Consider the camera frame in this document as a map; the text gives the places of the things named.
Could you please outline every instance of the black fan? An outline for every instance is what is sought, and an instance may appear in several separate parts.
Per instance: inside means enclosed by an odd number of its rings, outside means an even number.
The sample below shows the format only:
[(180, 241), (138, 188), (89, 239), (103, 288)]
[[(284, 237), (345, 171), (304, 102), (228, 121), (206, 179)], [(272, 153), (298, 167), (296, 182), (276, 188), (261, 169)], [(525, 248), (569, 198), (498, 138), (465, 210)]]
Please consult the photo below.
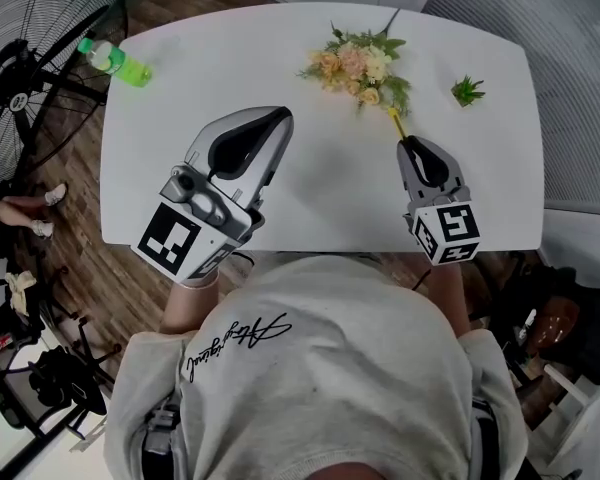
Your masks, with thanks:
[(79, 41), (126, 35), (124, 0), (0, 0), (0, 182), (51, 158), (106, 102), (109, 76)]

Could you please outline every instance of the bottle label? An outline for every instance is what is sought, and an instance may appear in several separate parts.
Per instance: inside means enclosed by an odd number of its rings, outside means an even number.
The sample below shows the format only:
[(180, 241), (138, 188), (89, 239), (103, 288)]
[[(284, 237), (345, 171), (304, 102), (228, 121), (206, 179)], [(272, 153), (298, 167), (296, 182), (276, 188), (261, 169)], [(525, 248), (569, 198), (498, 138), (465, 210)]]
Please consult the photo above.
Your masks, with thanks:
[(124, 59), (125, 53), (120, 48), (113, 46), (111, 48), (111, 53), (109, 53), (109, 57), (98, 66), (98, 69), (109, 75), (113, 75), (122, 67)]

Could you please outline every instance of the white shoe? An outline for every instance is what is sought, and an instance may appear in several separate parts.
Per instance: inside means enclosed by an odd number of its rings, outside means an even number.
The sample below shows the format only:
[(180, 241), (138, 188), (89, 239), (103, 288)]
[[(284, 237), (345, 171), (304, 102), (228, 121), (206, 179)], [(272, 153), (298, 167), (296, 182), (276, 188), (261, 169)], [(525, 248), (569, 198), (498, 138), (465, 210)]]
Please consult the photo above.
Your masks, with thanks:
[(33, 232), (42, 238), (51, 238), (53, 235), (53, 222), (44, 222), (43, 220), (34, 220)]
[(44, 200), (47, 202), (47, 206), (54, 206), (64, 199), (67, 195), (67, 184), (60, 183), (56, 188), (50, 192), (45, 193)]

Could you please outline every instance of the person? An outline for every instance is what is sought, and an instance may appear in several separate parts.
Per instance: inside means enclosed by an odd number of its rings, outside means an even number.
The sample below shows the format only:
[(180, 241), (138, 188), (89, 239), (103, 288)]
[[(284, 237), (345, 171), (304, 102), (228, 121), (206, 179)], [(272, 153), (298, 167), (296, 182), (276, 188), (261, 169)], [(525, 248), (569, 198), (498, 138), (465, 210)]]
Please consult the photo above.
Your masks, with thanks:
[[(427, 299), (365, 260), (283, 256), (220, 303), (217, 272), (174, 284), (159, 333), (132, 337), (106, 427), (114, 478), (515, 478), (521, 409), (458, 265), (432, 268)], [(482, 440), (479, 406), (495, 423)], [(487, 460), (493, 476), (474, 467)]]
[(45, 206), (54, 206), (64, 199), (67, 194), (66, 183), (61, 183), (53, 190), (42, 196), (4, 195), (0, 188), (0, 224), (20, 226), (31, 229), (36, 235), (50, 238), (53, 235), (53, 223), (32, 219), (25, 211), (38, 210)]

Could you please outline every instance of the forearm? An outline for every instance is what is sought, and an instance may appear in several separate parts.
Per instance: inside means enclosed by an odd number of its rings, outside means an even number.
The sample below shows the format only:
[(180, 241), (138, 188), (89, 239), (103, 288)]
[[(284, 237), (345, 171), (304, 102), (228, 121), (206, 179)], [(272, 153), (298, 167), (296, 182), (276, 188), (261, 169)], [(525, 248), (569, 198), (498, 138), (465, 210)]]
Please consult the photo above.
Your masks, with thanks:
[(184, 334), (200, 329), (218, 304), (218, 272), (204, 278), (199, 288), (174, 283), (162, 315), (162, 334)]
[(464, 299), (462, 273), (457, 264), (433, 267), (429, 275), (429, 299), (449, 321), (459, 338), (471, 330), (467, 305)]

